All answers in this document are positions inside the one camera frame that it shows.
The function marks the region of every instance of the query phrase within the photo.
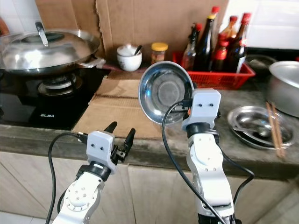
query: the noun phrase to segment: red plastic basket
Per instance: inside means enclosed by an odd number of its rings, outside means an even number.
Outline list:
[[[174,52],[172,61],[181,64],[182,52]],[[255,76],[255,72],[245,63],[240,73],[214,72],[214,71],[187,71],[192,81],[198,88],[214,88],[220,90],[237,90],[249,77]]]

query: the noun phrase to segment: elba logo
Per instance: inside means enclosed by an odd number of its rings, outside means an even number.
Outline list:
[[[42,114],[40,115],[40,117],[44,117],[44,118],[53,118],[53,117],[54,117],[54,114],[44,114],[44,113],[42,113]]]

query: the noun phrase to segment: stove burner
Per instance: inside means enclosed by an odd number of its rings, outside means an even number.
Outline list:
[[[76,76],[74,74],[71,74],[70,77],[61,76],[54,79],[44,80],[43,85],[49,90],[59,90],[71,86],[71,80],[73,83],[76,82]]]
[[[74,90],[78,90],[81,86],[82,86],[82,79],[80,77],[72,77],[73,81],[74,81],[74,85],[71,84],[71,81],[68,79],[68,82],[70,83],[70,85],[68,85],[68,83],[59,83],[56,82],[57,84],[51,86],[55,86],[55,87],[60,87],[60,88],[49,88],[49,85],[44,82],[42,82],[39,86],[38,86],[38,92],[41,95],[44,96],[62,96],[62,95],[66,95],[66,94],[70,94],[73,93]]]

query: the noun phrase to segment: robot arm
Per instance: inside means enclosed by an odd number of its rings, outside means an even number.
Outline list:
[[[82,139],[87,143],[86,154],[89,165],[83,165],[77,173],[78,179],[66,190],[63,206],[53,224],[88,224],[100,203],[104,182],[116,171],[118,161],[124,162],[134,139],[131,129],[122,149],[114,145],[112,135],[117,123],[113,122],[103,132],[95,131]]]
[[[214,89],[195,89],[190,115],[182,123],[187,132],[187,164],[193,185],[228,224],[235,223],[234,203],[228,180],[223,172],[223,156],[217,145],[219,135],[214,127],[221,95]],[[214,214],[197,198],[199,223],[218,223]]]

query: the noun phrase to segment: cabinet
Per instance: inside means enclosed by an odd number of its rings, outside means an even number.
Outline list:
[[[87,162],[53,158],[53,163],[57,202]],[[233,195],[244,180],[228,177]],[[0,152],[0,210],[46,218],[51,191],[47,157]],[[256,179],[242,191],[235,213],[244,224],[292,224],[299,219],[298,206],[298,189],[292,184]],[[52,218],[56,215],[55,205]],[[119,164],[105,182],[90,223],[197,224],[195,197],[176,170]]]

